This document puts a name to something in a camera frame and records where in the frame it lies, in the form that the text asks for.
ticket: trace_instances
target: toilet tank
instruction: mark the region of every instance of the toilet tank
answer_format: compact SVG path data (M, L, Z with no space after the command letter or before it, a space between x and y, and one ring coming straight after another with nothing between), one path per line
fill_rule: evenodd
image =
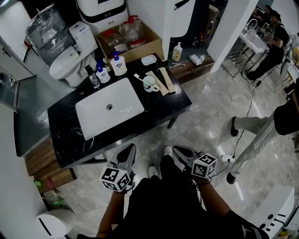
M92 52L95 48L97 48L97 43L93 37L90 27L87 24L78 21L76 24L72 25L69 30L71 36L75 39L79 51Z

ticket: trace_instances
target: toilet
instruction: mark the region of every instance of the toilet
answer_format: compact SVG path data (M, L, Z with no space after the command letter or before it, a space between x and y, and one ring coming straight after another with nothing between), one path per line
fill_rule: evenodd
M84 67L90 65L94 70L96 60L94 50L98 48L90 27L78 21L69 28L76 45L65 49L51 64L53 79L66 79L72 87L80 85L87 77Z

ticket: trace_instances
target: white mug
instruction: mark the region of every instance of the white mug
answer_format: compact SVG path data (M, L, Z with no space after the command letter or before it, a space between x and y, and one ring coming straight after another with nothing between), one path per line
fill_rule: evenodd
M156 79L152 76L146 76L143 79L143 87L146 92L159 91L160 87L156 83Z

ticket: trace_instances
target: black shoe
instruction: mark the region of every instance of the black shoe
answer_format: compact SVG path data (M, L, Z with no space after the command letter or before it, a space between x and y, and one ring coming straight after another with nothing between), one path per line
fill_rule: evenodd
M242 77L243 77L249 84L251 84L251 83L254 82L254 80L250 80L250 79L247 77L247 74L246 74L246 72L244 72L244 71L241 72L241 76L242 76Z
M235 183L235 177L232 176L231 173L229 173L226 177L226 181L229 183L229 184L234 184Z
M235 119L236 117L234 116L233 119L232 119L232 128L230 129L230 134L233 136L233 137L236 137L238 136L238 133L239 133L239 130L235 129L235 126L234 126L234 122L235 122Z

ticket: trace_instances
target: vanity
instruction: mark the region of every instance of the vanity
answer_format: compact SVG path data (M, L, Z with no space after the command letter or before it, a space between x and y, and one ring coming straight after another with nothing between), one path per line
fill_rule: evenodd
M148 93L142 81L153 71L166 86L158 68L166 67L157 54L157 62L144 66L140 59L127 63L127 73L115 76L94 89L86 81L48 109L50 133L57 162L61 168L80 164L106 162L95 160L117 145L177 117L192 104L177 79L166 68L176 92L163 96Z

